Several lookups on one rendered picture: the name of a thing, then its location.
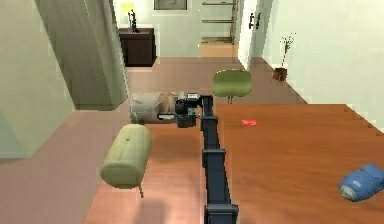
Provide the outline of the blue rounded object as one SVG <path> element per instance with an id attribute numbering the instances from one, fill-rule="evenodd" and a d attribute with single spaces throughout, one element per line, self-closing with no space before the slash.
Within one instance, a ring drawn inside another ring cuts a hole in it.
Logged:
<path id="1" fill-rule="evenodd" d="M 367 164 L 346 175 L 339 185 L 341 196 L 349 201 L 367 200 L 384 190 L 384 170 Z"/>

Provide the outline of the wooden shelf unit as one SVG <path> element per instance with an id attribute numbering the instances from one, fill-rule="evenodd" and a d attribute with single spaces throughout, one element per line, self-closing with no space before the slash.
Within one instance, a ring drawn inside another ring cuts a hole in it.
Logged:
<path id="1" fill-rule="evenodd" d="M 233 44 L 238 0 L 203 0 L 201 3 L 201 42 Z"/>

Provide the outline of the green padded chair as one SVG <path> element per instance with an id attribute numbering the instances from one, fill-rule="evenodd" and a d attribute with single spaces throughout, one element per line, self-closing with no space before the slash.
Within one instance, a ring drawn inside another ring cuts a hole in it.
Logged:
<path id="1" fill-rule="evenodd" d="M 140 196 L 144 197 L 142 181 L 151 147 L 152 135 L 145 126 L 123 126 L 100 169 L 101 179 L 118 189 L 138 187 Z"/>
<path id="2" fill-rule="evenodd" d="M 226 97 L 229 104 L 234 97 L 244 97 L 251 92 L 251 74 L 246 70 L 230 69 L 218 71 L 213 77 L 213 93 Z"/>

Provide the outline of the dark brown cabinet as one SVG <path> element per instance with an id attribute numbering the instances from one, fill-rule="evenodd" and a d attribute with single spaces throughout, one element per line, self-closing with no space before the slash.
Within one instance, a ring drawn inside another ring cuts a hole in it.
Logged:
<path id="1" fill-rule="evenodd" d="M 120 28 L 119 36 L 126 67 L 152 67 L 157 55 L 153 28 Z"/>

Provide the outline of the metal cannister with black plugs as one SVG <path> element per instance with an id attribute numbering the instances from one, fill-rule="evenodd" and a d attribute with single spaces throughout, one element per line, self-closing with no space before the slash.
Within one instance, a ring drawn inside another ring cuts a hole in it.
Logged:
<path id="1" fill-rule="evenodd" d="M 130 119 L 133 124 L 171 123 L 159 120 L 158 113 L 173 113 L 178 96 L 175 92 L 135 93 L 130 97 Z"/>

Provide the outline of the framed wall picture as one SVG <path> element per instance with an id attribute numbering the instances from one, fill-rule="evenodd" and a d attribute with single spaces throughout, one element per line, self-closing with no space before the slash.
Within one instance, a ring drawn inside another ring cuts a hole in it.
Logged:
<path id="1" fill-rule="evenodd" d="M 186 10 L 187 0 L 154 0 L 155 10 Z"/>

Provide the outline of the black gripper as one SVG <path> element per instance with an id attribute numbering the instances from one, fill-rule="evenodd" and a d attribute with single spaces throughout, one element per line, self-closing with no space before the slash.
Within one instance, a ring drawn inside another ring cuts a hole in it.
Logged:
<path id="1" fill-rule="evenodd" d="M 197 98 L 178 99 L 175 103 L 174 114 L 158 114 L 159 120 L 176 120 L 178 128 L 189 128 L 196 125 L 198 117 L 197 106 L 199 100 Z"/>

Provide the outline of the white room door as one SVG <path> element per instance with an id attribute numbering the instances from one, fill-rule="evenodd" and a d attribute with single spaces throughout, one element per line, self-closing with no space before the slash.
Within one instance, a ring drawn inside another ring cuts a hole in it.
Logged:
<path id="1" fill-rule="evenodd" d="M 244 0 L 242 9 L 242 19 L 240 37 L 238 43 L 238 59 L 245 70 L 249 70 L 253 50 L 257 46 L 257 39 L 261 37 L 263 26 L 262 16 L 263 0 Z M 250 13 L 254 13 L 254 26 L 248 29 Z"/>

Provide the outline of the potted house plant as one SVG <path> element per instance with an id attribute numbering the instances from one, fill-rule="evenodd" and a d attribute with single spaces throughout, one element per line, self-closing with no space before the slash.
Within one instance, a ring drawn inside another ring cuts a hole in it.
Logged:
<path id="1" fill-rule="evenodd" d="M 287 58 L 288 51 L 291 49 L 291 46 L 295 40 L 296 33 L 290 33 L 288 36 L 285 36 L 282 38 L 280 43 L 283 47 L 283 56 L 282 56 L 282 62 L 279 67 L 275 68 L 272 73 L 272 78 L 279 82 L 285 82 L 288 76 L 288 70 L 284 67 L 284 63 Z"/>

